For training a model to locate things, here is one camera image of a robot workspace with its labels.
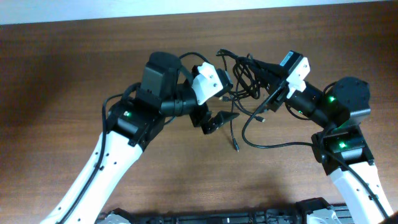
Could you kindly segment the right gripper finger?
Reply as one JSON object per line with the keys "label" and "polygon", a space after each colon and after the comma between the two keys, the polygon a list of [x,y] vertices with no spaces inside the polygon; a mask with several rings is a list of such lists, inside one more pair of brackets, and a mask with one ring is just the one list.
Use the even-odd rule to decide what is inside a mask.
{"label": "right gripper finger", "polygon": [[261,88],[271,95],[281,80],[282,67],[249,67],[254,80],[249,86],[249,96],[259,96]]}
{"label": "right gripper finger", "polygon": [[260,74],[270,74],[278,77],[283,77],[287,74],[286,69],[279,64],[267,63],[254,58],[245,58],[245,60],[250,71],[255,76],[258,76]]}

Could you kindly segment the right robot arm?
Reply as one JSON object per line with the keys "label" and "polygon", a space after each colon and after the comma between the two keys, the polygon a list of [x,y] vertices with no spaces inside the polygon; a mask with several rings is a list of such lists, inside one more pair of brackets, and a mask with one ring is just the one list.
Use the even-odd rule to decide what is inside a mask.
{"label": "right robot arm", "polygon": [[393,215],[382,189],[374,156],[360,124],[370,115],[367,82],[344,77],[319,90],[305,78],[308,58],[290,51],[279,64],[251,57],[245,62],[269,96],[257,108],[277,111],[282,103],[322,127],[310,147],[334,183],[355,223],[381,223]]}

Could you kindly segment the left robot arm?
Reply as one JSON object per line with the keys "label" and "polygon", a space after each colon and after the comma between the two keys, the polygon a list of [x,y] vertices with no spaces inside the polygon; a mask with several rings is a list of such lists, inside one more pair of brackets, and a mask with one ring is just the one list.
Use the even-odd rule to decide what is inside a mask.
{"label": "left robot arm", "polygon": [[233,87],[226,70],[204,60],[187,70],[181,58],[154,52],[141,82],[102,105],[102,132],[88,162],[43,223],[94,223],[127,170],[163,130],[168,117],[188,115],[194,127],[211,134],[238,114],[211,115],[206,101]]}

